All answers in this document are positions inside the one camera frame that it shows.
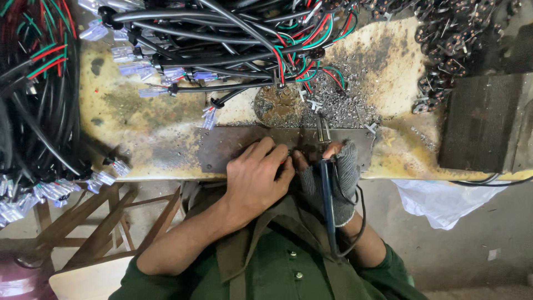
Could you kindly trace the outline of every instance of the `white plastic bag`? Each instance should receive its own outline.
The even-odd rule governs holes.
[[[415,216],[425,215],[432,228],[452,229],[459,218],[488,202],[506,187],[466,187],[448,181],[399,180],[403,208]]]

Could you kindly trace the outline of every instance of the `hand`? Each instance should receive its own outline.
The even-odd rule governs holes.
[[[355,213],[353,197],[360,177],[360,168],[357,165],[357,148],[352,141],[347,141],[346,144],[339,142],[329,144],[322,157],[329,159],[333,155],[337,155],[336,164],[339,177],[337,183],[335,174],[332,174],[333,212],[335,225],[341,227],[346,225]],[[313,172],[313,168],[309,166],[300,151],[293,151],[293,157],[307,201],[312,207],[324,214],[324,200],[319,175]]]
[[[220,201],[227,204],[233,231],[246,226],[287,193],[295,173],[287,153],[286,145],[276,146],[272,138],[265,137],[228,163],[228,190]],[[281,163],[283,172],[275,180]]]

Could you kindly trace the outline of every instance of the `floor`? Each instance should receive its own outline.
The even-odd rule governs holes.
[[[136,201],[171,194],[177,181],[137,183]],[[461,218],[452,230],[436,230],[424,216],[403,209],[395,184],[390,180],[365,180],[369,224],[403,258],[420,290],[444,290],[526,284],[533,273],[533,226],[531,212],[533,184],[509,187],[488,203]],[[134,244],[138,246],[156,220],[164,204],[134,210],[127,217]],[[51,208],[52,218],[62,209]],[[87,237],[108,213],[103,205],[69,237]],[[177,214],[174,224],[181,220]],[[33,215],[0,231],[0,238],[26,239],[37,234]],[[0,249],[16,247],[22,240],[3,240]],[[114,252],[124,251],[124,246]],[[495,260],[487,261],[489,250],[500,249]],[[76,248],[61,248],[52,254],[56,269],[62,268]]]

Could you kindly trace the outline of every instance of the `green shirt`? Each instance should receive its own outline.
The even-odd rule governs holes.
[[[356,299],[426,299],[408,283],[402,259],[386,245],[385,259],[368,269],[353,269]],[[134,257],[121,287],[109,299],[229,299],[229,283],[222,283],[214,247],[207,248],[178,276],[146,275]],[[320,255],[298,237],[280,230],[263,233],[245,271],[246,298],[333,299]]]

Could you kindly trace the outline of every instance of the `soldering iron handle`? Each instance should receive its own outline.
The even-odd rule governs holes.
[[[332,161],[329,159],[319,161],[322,198],[324,200],[324,219],[326,220],[328,242],[332,255],[338,256],[337,240],[335,237],[335,217],[333,215],[332,178],[329,176],[332,164]]]

